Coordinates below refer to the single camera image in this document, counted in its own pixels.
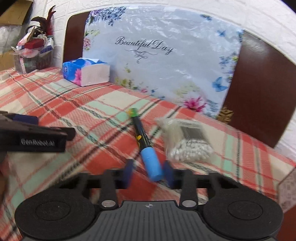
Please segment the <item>person's left hand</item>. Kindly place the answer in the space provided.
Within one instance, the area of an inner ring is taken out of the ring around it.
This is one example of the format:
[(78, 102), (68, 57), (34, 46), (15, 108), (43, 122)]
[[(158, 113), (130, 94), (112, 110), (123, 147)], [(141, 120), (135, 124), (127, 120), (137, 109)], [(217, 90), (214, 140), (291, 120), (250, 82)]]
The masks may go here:
[(7, 152), (1, 152), (0, 170), (0, 204), (3, 204), (6, 193), (9, 189), (10, 165)]

